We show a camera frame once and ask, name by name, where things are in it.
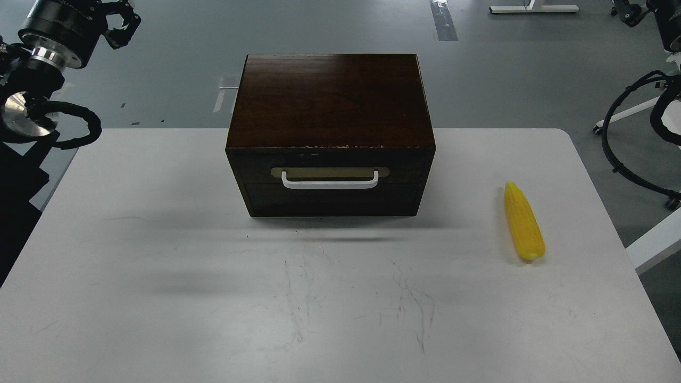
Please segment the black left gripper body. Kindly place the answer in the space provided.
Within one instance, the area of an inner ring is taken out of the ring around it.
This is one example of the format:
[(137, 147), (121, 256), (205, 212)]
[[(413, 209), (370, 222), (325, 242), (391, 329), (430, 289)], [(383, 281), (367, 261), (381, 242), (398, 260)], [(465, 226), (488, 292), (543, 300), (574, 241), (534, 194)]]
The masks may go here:
[(109, 27), (106, 17), (115, 2), (36, 1), (19, 30), (27, 46), (45, 47), (65, 56), (69, 68), (84, 68), (99, 37)]

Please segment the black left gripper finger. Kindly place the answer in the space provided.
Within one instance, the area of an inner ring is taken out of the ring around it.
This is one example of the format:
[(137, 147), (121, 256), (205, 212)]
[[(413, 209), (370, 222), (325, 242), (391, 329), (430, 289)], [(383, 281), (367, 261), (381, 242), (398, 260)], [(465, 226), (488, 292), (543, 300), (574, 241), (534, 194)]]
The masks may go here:
[(127, 46), (142, 22), (136, 14), (132, 1), (115, 1), (104, 3), (104, 15), (119, 15), (122, 24), (119, 28), (108, 29), (104, 33), (105, 40), (114, 49)]

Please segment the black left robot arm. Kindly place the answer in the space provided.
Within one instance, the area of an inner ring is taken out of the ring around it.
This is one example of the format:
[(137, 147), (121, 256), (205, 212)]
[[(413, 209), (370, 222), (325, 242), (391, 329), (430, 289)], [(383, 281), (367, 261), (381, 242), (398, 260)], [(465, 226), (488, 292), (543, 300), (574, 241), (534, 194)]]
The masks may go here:
[(127, 46), (141, 24), (130, 1), (36, 1), (18, 32), (19, 42), (2, 43), (2, 141), (32, 143), (56, 139), (59, 113), (83, 119), (85, 136), (56, 141), (73, 149), (102, 133), (95, 112), (54, 101), (67, 68), (85, 68), (101, 37), (116, 50)]

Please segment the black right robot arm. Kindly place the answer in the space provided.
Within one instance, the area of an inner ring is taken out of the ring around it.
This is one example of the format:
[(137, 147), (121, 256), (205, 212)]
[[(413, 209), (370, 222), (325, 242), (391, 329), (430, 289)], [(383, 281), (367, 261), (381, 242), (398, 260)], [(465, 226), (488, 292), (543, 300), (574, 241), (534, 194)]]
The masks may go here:
[[(668, 53), (679, 53), (680, 41), (680, 2), (679, 1), (647, 1), (644, 12), (640, 5), (632, 4), (628, 1), (613, 1), (615, 14), (620, 17), (620, 21), (629, 27), (634, 27), (640, 23), (645, 15), (654, 14), (659, 34), (661, 36), (662, 46)], [(662, 138), (662, 140), (680, 144), (680, 136), (670, 131), (662, 123), (662, 114), (666, 111), (667, 106), (673, 102), (679, 95), (679, 75), (671, 76), (667, 80), (667, 89), (659, 97), (650, 114), (650, 124), (655, 133)]]

